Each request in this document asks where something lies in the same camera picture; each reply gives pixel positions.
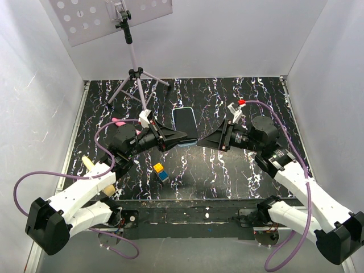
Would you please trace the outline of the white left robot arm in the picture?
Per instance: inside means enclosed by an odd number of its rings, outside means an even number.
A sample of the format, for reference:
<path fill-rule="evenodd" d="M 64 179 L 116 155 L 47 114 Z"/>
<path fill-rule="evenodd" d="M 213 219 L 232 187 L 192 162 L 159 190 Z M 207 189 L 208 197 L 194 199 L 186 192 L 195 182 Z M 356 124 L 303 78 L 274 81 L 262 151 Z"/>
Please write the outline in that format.
<path fill-rule="evenodd" d="M 107 151 L 112 157 L 102 158 L 86 175 L 67 189 L 47 200 L 41 197 L 32 202 L 25 232 L 48 255 L 58 253 L 79 232 L 96 225 L 116 227 L 122 208 L 109 197 L 93 205 L 86 203 L 106 187 L 114 184 L 133 166 L 133 156 L 157 147 L 168 151 L 187 134 L 150 120 L 140 134 L 131 124 L 119 127 Z"/>

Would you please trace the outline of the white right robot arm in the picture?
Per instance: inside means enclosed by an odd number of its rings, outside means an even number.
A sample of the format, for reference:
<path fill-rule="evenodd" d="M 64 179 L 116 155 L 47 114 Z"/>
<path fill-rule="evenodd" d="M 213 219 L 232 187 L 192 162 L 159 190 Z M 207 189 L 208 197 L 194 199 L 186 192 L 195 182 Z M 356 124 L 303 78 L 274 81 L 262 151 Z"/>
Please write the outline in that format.
<path fill-rule="evenodd" d="M 274 122 L 259 116 L 246 129 L 226 119 L 197 145 L 220 151 L 236 147 L 255 152 L 261 170 L 292 192 L 307 209 L 299 211 L 271 196 L 258 204 L 258 221 L 264 226 L 276 222 L 306 236 L 324 258 L 340 265 L 363 246 L 363 212 L 353 213 L 325 192 L 293 154 L 278 143 L 278 138 Z"/>

